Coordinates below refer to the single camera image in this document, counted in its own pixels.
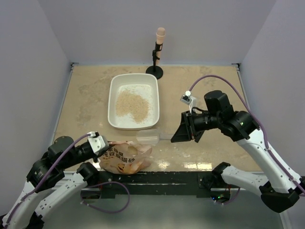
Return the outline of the clear plastic scoop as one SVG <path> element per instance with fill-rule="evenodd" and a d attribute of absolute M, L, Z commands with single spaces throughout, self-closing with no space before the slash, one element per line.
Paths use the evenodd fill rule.
<path fill-rule="evenodd" d="M 163 133 L 158 129 L 144 129 L 136 134 L 138 143 L 145 145 L 156 145 L 161 140 L 171 140 L 172 137 L 173 134 Z"/>

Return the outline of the pink cat litter bag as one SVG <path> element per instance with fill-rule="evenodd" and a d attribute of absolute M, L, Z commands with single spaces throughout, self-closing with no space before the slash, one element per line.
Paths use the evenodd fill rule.
<path fill-rule="evenodd" d="M 99 166 L 113 174 L 136 174 L 151 165 L 151 145 L 132 141 L 110 142 L 110 148 L 99 158 Z"/>

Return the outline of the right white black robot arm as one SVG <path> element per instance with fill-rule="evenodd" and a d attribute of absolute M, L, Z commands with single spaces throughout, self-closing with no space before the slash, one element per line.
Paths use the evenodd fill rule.
<path fill-rule="evenodd" d="M 239 170 L 222 162 L 212 170 L 208 179 L 203 179 L 207 189 L 226 184 L 250 191 L 263 201 L 272 211 L 281 213 L 292 207 L 305 189 L 305 178 L 293 171 L 264 142 L 264 133 L 258 122 L 246 111 L 234 111 L 225 93 L 220 90 L 208 92 L 204 96 L 207 110 L 197 107 L 181 113 L 180 125 L 171 138 L 171 143 L 199 142 L 203 133 L 219 129 L 242 147 L 262 169 L 263 175 Z"/>

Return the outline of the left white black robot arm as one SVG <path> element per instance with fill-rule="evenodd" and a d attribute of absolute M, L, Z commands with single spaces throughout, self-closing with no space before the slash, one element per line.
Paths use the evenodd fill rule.
<path fill-rule="evenodd" d="M 25 229 L 43 221 L 60 203 L 83 187 L 94 187 L 99 176 L 89 162 L 98 161 L 109 148 L 107 139 L 89 132 L 77 140 L 61 136 L 48 147 L 26 176 L 24 188 L 12 209 L 1 217 L 2 229 Z"/>

